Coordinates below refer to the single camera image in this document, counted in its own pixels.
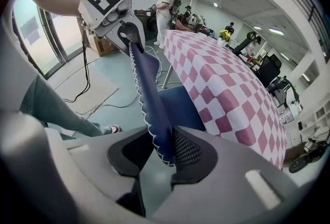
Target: yellow flowers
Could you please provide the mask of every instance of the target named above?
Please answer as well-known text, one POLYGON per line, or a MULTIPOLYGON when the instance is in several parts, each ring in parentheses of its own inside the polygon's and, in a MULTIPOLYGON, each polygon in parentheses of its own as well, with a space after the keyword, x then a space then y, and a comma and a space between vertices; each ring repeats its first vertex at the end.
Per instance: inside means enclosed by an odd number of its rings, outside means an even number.
POLYGON ((228 30, 221 30, 219 38, 221 38, 221 40, 228 42, 230 40, 230 33, 228 33, 228 30))

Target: person's leg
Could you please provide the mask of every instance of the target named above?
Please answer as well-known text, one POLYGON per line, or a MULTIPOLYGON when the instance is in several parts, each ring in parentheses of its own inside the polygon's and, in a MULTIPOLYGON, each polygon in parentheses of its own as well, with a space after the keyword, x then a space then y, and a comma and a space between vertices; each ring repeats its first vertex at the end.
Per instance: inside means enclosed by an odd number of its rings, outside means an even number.
POLYGON ((195 27, 195 32, 196 33, 200 30, 201 26, 202 26, 201 24, 196 25, 196 27, 195 27))
POLYGON ((159 45, 159 44, 160 44, 159 13, 156 14, 156 22, 157 22, 157 30, 158 30, 158 34, 157 34, 157 41, 154 43, 154 45, 159 45))
POLYGON ((164 45, 164 40, 165 40, 165 32, 169 26, 169 21, 171 18, 165 17, 162 15, 161 20, 159 20, 159 33, 160 33, 160 44, 159 44, 159 48, 163 49, 163 45, 164 45))
POLYGON ((58 125, 64 129, 78 131, 87 136, 110 134, 109 126, 102 127, 75 114, 60 96, 41 77, 37 76, 22 102, 21 111, 40 121, 58 125))

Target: pink checkered tablecloth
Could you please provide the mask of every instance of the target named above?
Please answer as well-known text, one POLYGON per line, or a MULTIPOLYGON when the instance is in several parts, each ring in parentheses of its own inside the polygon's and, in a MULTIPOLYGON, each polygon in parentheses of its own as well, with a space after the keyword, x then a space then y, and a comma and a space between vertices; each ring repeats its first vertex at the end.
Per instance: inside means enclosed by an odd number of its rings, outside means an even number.
POLYGON ((167 30, 164 54, 208 133, 244 144, 281 168, 285 129, 259 79, 227 48, 201 33, 167 30))

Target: glass door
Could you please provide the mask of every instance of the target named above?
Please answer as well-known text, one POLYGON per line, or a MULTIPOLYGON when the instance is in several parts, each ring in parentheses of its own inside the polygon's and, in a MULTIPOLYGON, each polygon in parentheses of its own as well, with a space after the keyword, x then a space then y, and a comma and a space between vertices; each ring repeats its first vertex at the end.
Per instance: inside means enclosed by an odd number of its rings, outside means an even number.
POLYGON ((80 18, 49 13, 32 0, 16 0, 13 22, 22 50, 46 79, 83 51, 80 18))
POLYGON ((44 76, 51 75, 65 62, 48 41, 37 5, 32 0, 16 0, 13 14, 19 39, 29 56, 44 76))
POLYGON ((60 16, 45 12, 48 21, 52 22, 51 30, 56 33, 58 41, 63 47, 63 52, 70 60, 83 50, 81 43, 81 32, 76 17, 60 16))
POLYGON ((16 0, 13 15, 24 52, 46 79, 83 51, 76 17, 49 13, 32 0, 16 0))

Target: woman in white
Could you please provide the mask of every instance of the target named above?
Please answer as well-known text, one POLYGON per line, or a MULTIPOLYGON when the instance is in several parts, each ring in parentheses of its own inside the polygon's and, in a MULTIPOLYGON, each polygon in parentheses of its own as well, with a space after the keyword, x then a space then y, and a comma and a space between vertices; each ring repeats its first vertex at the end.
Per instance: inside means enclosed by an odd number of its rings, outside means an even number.
POLYGON ((258 44, 261 43, 261 37, 256 37, 247 47, 245 47, 241 51, 242 55, 244 55, 245 57, 252 56, 252 52, 253 52, 254 48, 256 47, 257 43, 258 44))
POLYGON ((156 2, 156 18, 157 18, 157 41, 155 45, 159 45, 159 48, 163 49, 165 31, 168 28, 170 19, 172 18, 170 9, 173 7, 174 0, 159 0, 156 2))

